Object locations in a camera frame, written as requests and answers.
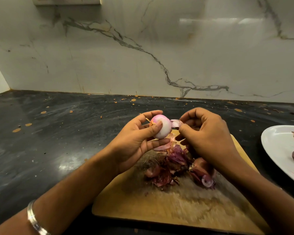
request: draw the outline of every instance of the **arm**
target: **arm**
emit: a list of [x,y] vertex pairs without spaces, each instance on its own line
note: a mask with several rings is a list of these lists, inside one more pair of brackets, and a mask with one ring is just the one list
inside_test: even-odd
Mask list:
[[294,234],[294,199],[255,172],[240,157],[225,121],[202,108],[188,111],[180,120],[185,124],[180,127],[176,140],[185,138],[182,144],[191,144],[199,155],[223,174],[273,230]]
[[[52,235],[63,233],[118,174],[131,168],[145,152],[168,143],[169,139],[148,142],[161,130],[162,122],[151,127],[141,125],[146,117],[151,119],[157,114],[162,111],[147,112],[132,119],[106,148],[39,197],[33,205],[39,225]],[[27,220],[27,210],[23,209],[0,225],[2,234],[38,233]]]

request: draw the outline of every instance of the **person's left hand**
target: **person's left hand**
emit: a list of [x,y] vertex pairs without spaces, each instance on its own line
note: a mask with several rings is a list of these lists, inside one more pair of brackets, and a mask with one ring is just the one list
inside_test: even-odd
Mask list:
[[107,146],[116,162],[118,174],[134,166],[145,152],[170,142],[168,138],[153,140],[153,136],[162,128],[162,122],[152,126],[142,125],[146,118],[151,119],[162,113],[162,110],[154,110],[138,115],[128,122]]

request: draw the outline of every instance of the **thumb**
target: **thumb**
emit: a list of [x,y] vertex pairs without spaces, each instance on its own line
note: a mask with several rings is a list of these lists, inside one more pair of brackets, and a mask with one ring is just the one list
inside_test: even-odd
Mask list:
[[198,131],[192,129],[187,124],[182,124],[179,128],[179,132],[191,144],[194,142],[194,139],[198,137]]
[[153,124],[152,126],[149,126],[148,128],[139,130],[139,136],[141,140],[145,140],[147,138],[155,136],[162,128],[162,122],[159,121],[156,124]]

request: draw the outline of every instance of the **hand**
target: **hand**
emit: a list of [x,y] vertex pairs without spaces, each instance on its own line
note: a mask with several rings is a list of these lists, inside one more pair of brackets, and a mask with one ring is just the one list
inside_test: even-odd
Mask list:
[[182,115],[180,120],[184,124],[181,125],[176,140],[185,138],[181,144],[191,144],[201,157],[217,169],[231,165],[233,160],[242,160],[226,122],[219,115],[203,108],[195,108]]
[[162,113],[162,110],[154,110],[138,115],[128,122],[107,146],[117,165],[118,174],[134,166],[145,152],[170,142],[168,138],[153,140],[153,136],[162,128],[162,122],[152,126],[142,125],[146,118],[152,119],[155,115]]

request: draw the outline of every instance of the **white plate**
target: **white plate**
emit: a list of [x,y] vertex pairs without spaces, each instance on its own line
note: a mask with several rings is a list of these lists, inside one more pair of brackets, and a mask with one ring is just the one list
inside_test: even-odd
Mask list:
[[294,180],[294,126],[277,125],[263,131],[261,143],[265,151],[289,177]]

